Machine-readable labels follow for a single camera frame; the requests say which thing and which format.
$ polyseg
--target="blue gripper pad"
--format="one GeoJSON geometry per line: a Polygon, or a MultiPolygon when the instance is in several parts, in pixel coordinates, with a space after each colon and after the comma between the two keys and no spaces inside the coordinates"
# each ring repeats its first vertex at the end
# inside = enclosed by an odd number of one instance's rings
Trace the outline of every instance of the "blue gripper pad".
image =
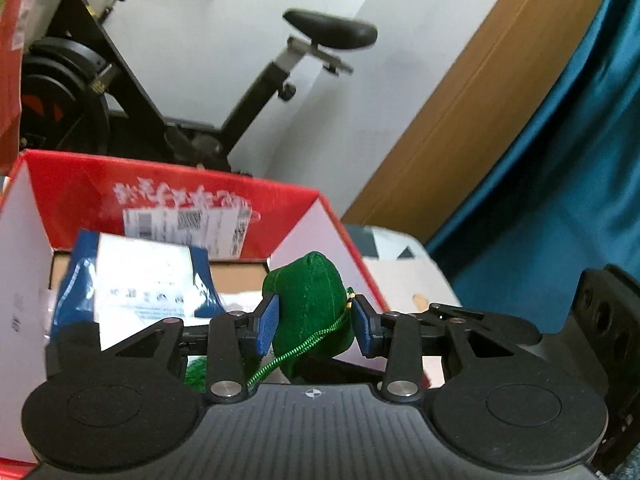
{"type": "Polygon", "coordinates": [[[189,252],[193,266],[193,283],[197,283],[198,280],[202,281],[204,285],[202,291],[206,297],[206,301],[196,309],[193,315],[195,317],[214,317],[222,314],[225,309],[222,307],[222,301],[220,301],[216,287],[213,285],[207,250],[202,247],[189,247],[189,252]]]}
{"type": "Polygon", "coordinates": [[[263,301],[268,301],[268,304],[258,318],[258,333],[255,339],[255,352],[259,356],[267,355],[280,322],[280,297],[274,294],[271,299],[264,298],[263,301]]]}
{"type": "Polygon", "coordinates": [[[100,234],[80,229],[66,274],[60,283],[56,306],[51,318],[50,336],[61,327],[75,322],[94,320],[95,261],[100,234]]]}
{"type": "Polygon", "coordinates": [[[368,355],[371,349],[369,317],[364,313],[364,310],[356,298],[351,301],[351,326],[353,327],[353,333],[358,341],[361,354],[364,356],[368,355]]]}

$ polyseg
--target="blue and white package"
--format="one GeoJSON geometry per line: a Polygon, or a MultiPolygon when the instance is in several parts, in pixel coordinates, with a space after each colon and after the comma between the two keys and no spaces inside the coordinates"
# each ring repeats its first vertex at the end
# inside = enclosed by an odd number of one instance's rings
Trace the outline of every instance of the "blue and white package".
{"type": "Polygon", "coordinates": [[[206,249],[81,230],[50,336],[69,323],[96,321],[105,349],[165,317],[193,326],[223,312],[206,249]]]}

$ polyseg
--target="white wall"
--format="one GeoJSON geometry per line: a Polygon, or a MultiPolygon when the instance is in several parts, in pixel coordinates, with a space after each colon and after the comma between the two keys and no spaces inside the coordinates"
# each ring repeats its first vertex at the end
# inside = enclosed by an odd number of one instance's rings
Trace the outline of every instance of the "white wall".
{"type": "Polygon", "coordinates": [[[320,189],[343,214],[497,0],[366,0],[378,43],[318,78],[266,176],[320,189]]]}
{"type": "MultiPolygon", "coordinates": [[[[41,34],[56,0],[40,0],[41,34]]],[[[106,0],[90,0],[101,9],[106,0]]],[[[364,0],[127,0],[107,30],[165,115],[221,125],[253,79],[286,44],[288,7],[353,16],[364,0]]],[[[295,98],[272,100],[231,156],[232,165],[261,176],[319,73],[305,60],[292,74],[295,98]]]]}

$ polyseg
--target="red cardboard box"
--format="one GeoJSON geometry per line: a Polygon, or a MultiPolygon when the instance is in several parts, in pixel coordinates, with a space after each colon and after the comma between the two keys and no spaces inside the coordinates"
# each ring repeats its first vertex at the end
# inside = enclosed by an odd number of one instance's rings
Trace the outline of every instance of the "red cardboard box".
{"type": "Polygon", "coordinates": [[[18,155],[20,65],[27,15],[35,0],[0,0],[0,174],[18,155]]]}
{"type": "MultiPolygon", "coordinates": [[[[20,410],[45,379],[47,297],[55,250],[68,250],[79,228],[124,234],[136,208],[251,211],[239,260],[281,267],[309,251],[324,253],[345,286],[379,312],[386,305],[326,198],[318,191],[195,168],[61,152],[23,152],[0,202],[0,456],[34,462],[20,410]]],[[[341,355],[365,360],[356,343],[341,355]]],[[[376,368],[383,366],[377,363],[376,368]]],[[[27,469],[0,461],[0,479],[27,469]]]]}

